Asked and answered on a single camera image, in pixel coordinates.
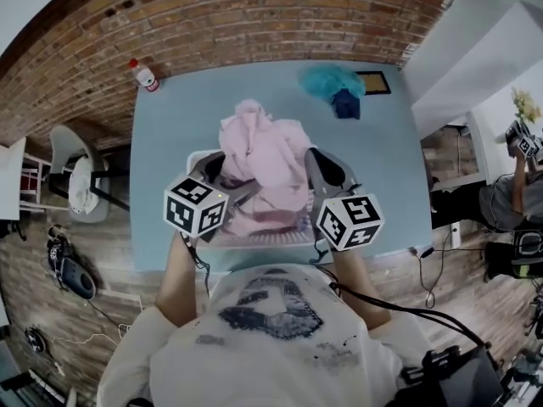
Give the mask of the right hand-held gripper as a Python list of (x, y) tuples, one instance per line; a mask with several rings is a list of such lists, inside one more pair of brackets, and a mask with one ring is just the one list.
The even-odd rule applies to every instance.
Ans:
[(372, 244), (385, 220), (377, 198), (365, 192), (353, 170), (318, 148), (307, 150), (305, 168), (315, 190), (316, 241), (338, 252)]

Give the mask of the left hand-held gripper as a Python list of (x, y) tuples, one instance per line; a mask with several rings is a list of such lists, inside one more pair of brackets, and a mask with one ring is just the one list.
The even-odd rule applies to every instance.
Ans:
[[(203, 176), (213, 184), (221, 174), (226, 155), (204, 158)], [(191, 176), (179, 175), (164, 192), (163, 220), (191, 238), (209, 243), (224, 223), (229, 196)], [(231, 190), (231, 212), (257, 194), (256, 182), (244, 182)]]

